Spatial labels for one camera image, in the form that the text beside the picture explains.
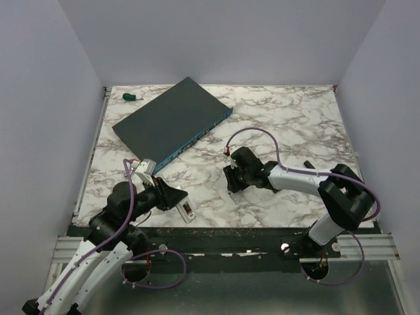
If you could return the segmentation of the white battery cover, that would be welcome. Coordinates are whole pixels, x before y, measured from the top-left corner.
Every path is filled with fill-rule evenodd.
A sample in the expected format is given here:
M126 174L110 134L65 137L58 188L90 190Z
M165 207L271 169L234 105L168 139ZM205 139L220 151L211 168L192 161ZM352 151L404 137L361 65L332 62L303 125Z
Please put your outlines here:
M237 203L238 202L238 200L237 200L237 198L236 198L236 196L235 196L235 194L234 193L231 193L231 192L228 192L228 196L229 196L229 198L234 202L234 203Z

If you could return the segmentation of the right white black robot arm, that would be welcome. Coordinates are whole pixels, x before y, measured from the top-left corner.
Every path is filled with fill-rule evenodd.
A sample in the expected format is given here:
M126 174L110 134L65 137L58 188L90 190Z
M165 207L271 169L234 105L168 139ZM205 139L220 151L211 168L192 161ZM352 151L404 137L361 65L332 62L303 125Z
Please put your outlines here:
M345 230L355 231L375 202L373 194L346 165L330 170L280 167L277 161L263 163L249 148L230 154L230 164L223 168L227 189L235 194L250 186L274 193L296 191L320 198L327 213L317 220L302 240L303 252L317 257L327 243Z

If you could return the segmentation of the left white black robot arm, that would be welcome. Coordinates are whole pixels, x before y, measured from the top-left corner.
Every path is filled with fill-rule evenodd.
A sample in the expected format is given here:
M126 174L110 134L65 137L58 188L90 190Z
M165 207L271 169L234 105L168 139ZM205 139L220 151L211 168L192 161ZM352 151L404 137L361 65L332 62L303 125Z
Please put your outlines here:
M186 191L170 187L160 177L141 192L129 180L116 184L106 206L89 221L89 233L64 271L42 296L26 301L24 314L81 314L124 262L148 254L147 235L131 223L153 208L168 211L187 200Z

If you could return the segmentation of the white remote control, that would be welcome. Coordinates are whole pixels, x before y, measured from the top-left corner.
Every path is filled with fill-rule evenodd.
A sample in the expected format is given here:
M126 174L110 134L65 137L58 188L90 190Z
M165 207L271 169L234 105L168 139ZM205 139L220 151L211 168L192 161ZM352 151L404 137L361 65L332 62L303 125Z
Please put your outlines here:
M188 194L183 198L179 198L176 208L186 224L190 224L195 219L194 206L192 205Z

